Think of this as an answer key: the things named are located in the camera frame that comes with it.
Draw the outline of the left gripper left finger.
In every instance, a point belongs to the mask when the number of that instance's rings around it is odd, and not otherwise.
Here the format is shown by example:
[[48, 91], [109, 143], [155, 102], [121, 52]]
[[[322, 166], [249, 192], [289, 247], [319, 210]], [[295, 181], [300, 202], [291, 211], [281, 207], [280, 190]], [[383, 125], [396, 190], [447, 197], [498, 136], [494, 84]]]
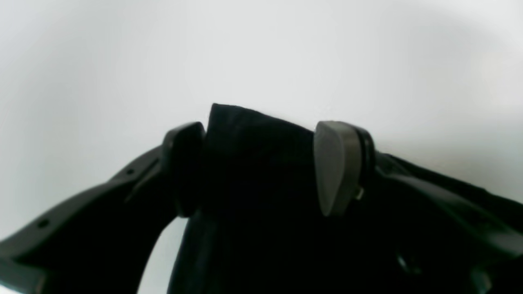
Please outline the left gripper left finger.
[[1, 242], [1, 285], [21, 294], [135, 294], [160, 236], [196, 210], [205, 130], [180, 125], [107, 182]]

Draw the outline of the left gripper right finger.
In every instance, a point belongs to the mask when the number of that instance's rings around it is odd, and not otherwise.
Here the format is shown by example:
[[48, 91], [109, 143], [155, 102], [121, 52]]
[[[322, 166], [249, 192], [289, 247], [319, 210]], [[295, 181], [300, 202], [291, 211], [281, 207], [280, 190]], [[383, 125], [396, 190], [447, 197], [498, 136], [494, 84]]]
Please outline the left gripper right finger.
[[422, 169], [374, 147], [366, 130], [314, 130], [321, 212], [344, 224], [351, 293], [521, 294], [522, 205]]

